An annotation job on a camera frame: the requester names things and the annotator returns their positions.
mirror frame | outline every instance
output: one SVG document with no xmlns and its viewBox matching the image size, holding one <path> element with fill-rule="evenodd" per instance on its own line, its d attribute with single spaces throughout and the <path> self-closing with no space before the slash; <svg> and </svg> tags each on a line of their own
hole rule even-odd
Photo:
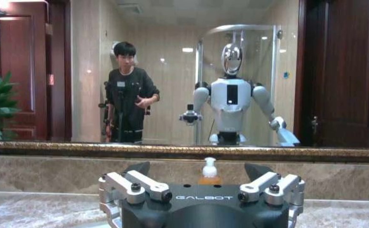
<svg viewBox="0 0 369 228">
<path fill-rule="evenodd" d="M 369 149 L 0 141 L 0 155 L 369 163 Z"/>
</svg>

soap dispenser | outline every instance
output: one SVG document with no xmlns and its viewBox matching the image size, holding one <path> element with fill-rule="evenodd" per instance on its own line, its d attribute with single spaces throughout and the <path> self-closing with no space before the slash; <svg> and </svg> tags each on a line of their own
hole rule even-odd
<svg viewBox="0 0 369 228">
<path fill-rule="evenodd" d="M 217 174 L 217 168 L 214 167 L 215 158 L 205 158 L 206 166 L 203 167 L 203 176 L 198 180 L 198 184 L 217 185 L 222 184 L 222 180 Z"/>
</svg>

ceiling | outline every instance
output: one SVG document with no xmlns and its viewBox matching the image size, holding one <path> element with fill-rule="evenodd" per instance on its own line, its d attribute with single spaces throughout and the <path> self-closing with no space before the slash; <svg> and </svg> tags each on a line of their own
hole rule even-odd
<svg viewBox="0 0 369 228">
<path fill-rule="evenodd" d="M 218 26 L 258 23 L 276 0 L 114 1 L 128 24 Z"/>
</svg>

door handle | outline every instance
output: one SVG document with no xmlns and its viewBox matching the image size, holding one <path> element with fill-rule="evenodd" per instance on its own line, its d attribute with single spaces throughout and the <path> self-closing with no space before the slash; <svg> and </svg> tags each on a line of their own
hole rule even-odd
<svg viewBox="0 0 369 228">
<path fill-rule="evenodd" d="M 314 116 L 312 120 L 312 129 L 313 129 L 313 135 L 317 134 L 317 127 L 318 127 L 318 117 Z"/>
</svg>

person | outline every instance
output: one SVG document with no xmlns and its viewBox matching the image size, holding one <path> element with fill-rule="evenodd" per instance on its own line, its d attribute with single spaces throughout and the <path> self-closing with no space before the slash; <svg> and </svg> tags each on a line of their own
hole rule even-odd
<svg viewBox="0 0 369 228">
<path fill-rule="evenodd" d="M 159 101 L 161 92 L 145 69 L 135 67 L 134 45 L 128 42 L 118 43 L 114 47 L 114 54 L 119 68 L 110 72 L 108 77 L 107 141 L 119 142 L 119 127 L 122 127 L 120 143 L 142 143 L 146 109 Z M 122 126 L 119 126 L 120 112 L 123 112 Z"/>
</svg>

